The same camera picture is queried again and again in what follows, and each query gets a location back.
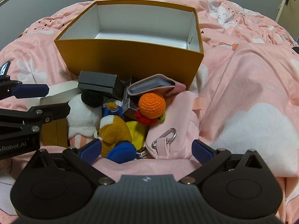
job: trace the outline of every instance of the carabiner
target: carabiner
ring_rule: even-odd
[[[157,149],[157,140],[163,137],[166,137],[169,133],[174,133],[174,135],[171,138],[166,139],[166,144],[172,143],[174,139],[176,138],[176,129],[175,128],[170,128],[168,131],[164,132],[160,137],[158,137],[156,140],[153,141],[152,143],[152,148]]]

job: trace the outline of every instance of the pink bag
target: pink bag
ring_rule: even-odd
[[[166,98],[166,119],[150,127],[146,148],[155,159],[190,159],[199,136],[199,100],[190,91]]]

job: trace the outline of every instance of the pink strap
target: pink strap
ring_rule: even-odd
[[[167,144],[166,139],[167,139],[166,137],[163,137],[157,140],[158,156],[164,156],[164,157],[169,156],[169,144]]]
[[[182,93],[183,91],[186,90],[186,85],[182,84],[180,82],[174,81],[175,82],[175,86],[172,90],[170,90],[165,96],[166,97],[171,97],[174,95],[177,95],[179,93]]]
[[[192,110],[203,110],[204,109],[204,100],[203,98],[197,97],[194,99],[193,109]]]

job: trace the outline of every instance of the open cardboard box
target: open cardboard box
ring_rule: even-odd
[[[143,79],[161,73],[189,88],[204,56],[194,8],[148,0],[95,1],[55,39],[67,67]]]

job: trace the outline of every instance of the plush toy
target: plush toy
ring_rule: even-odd
[[[126,122],[130,133],[132,135],[132,144],[135,146],[136,150],[140,150],[147,136],[147,127],[137,121]]]
[[[125,120],[125,117],[123,115],[123,108],[121,106],[118,106],[114,102],[107,103],[107,106],[103,108],[103,117],[107,115],[117,115]]]
[[[101,119],[100,129],[95,137],[102,142],[102,157],[106,157],[107,153],[120,141],[132,143],[128,126],[121,117],[116,115],[108,115]]]
[[[165,120],[166,103],[160,94],[143,94],[139,99],[138,108],[135,113],[135,118],[144,126],[153,125],[156,122]]]
[[[75,135],[92,137],[99,129],[102,118],[103,96],[85,92],[72,98],[68,105],[71,110],[66,117],[68,121],[68,138]]]

